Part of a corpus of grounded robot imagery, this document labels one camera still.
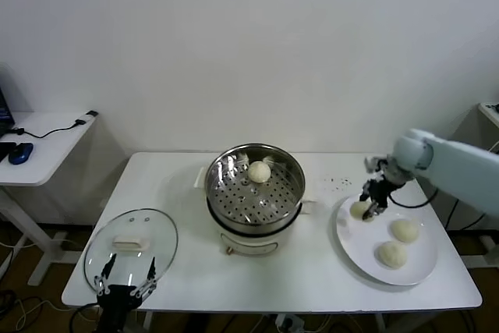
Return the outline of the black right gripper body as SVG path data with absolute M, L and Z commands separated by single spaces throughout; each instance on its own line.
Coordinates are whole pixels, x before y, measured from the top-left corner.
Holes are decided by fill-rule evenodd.
M 394 190 L 394 184 L 386 179 L 370 179 L 364 184 L 363 189 L 369 190 L 372 202 L 378 203 L 380 207 L 387 207 L 388 196 Z

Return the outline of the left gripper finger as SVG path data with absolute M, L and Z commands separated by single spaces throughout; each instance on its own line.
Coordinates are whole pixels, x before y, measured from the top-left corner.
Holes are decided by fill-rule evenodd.
M 101 273 L 94 277 L 94 286 L 96 288 L 98 295 L 108 295 L 111 292 L 108 278 L 115 264 L 115 259 L 116 259 L 116 253 L 113 253 L 109 261 L 102 268 Z
M 155 258 L 152 258 L 147 277 L 144 282 L 132 291 L 132 296 L 137 299 L 147 299 L 157 288 Z

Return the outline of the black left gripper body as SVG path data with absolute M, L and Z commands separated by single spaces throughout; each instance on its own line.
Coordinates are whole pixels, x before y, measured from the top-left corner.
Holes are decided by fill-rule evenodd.
M 123 332 L 129 312 L 142 304 L 142 297 L 133 286 L 110 285 L 108 291 L 97 294 L 97 304 L 102 313 L 96 332 Z

